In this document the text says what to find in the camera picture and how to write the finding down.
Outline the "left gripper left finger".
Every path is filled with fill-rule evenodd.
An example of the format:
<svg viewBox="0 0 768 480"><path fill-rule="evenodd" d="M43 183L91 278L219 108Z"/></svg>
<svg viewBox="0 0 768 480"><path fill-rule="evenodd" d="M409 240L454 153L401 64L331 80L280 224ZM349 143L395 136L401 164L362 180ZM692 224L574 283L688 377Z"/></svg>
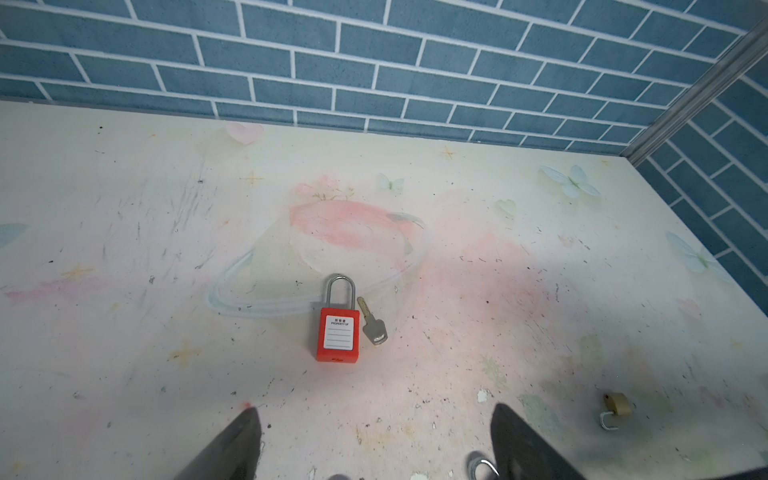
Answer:
<svg viewBox="0 0 768 480"><path fill-rule="evenodd" d="M253 480L262 450L258 411L242 411L176 476L183 479Z"/></svg>

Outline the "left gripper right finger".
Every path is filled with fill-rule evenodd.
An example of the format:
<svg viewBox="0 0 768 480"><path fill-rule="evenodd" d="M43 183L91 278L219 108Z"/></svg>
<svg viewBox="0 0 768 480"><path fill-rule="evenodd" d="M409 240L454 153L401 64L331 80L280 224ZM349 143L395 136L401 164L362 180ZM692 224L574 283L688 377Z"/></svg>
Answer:
<svg viewBox="0 0 768 480"><path fill-rule="evenodd" d="M584 479L506 404L494 406L490 435L499 479Z"/></svg>

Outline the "black padlock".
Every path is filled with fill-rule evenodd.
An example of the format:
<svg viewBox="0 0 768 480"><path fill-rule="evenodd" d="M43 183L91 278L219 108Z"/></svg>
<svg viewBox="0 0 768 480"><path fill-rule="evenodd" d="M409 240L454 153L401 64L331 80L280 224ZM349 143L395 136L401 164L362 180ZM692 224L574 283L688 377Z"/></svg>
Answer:
<svg viewBox="0 0 768 480"><path fill-rule="evenodd" d="M472 451L466 460L466 472L469 480L499 480L499 472L494 462L483 452Z"/></svg>

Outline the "small brass padlock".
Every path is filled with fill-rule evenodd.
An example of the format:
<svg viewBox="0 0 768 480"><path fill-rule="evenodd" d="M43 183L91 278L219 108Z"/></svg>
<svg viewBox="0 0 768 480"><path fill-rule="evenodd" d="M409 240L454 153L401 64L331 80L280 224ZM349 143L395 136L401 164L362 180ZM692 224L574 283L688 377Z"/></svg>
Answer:
<svg viewBox="0 0 768 480"><path fill-rule="evenodd" d="M600 427L605 431L615 431L617 426L607 424L609 417L626 417L632 414L632 406L629 399L623 393L605 393L603 401L606 410L601 412L598 419Z"/></svg>

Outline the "red padlock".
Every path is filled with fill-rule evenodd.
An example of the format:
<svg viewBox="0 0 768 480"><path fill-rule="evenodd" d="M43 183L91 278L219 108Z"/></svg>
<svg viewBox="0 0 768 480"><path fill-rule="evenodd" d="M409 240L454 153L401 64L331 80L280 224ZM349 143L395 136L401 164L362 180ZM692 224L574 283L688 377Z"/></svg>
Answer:
<svg viewBox="0 0 768 480"><path fill-rule="evenodd" d="M338 308L331 305L332 289L337 281L344 281L349 287L349 306ZM320 323L316 349L316 360L327 363L354 364L359 359L360 319L357 310L356 285L346 275L332 274L326 285L325 306L320 311Z"/></svg>

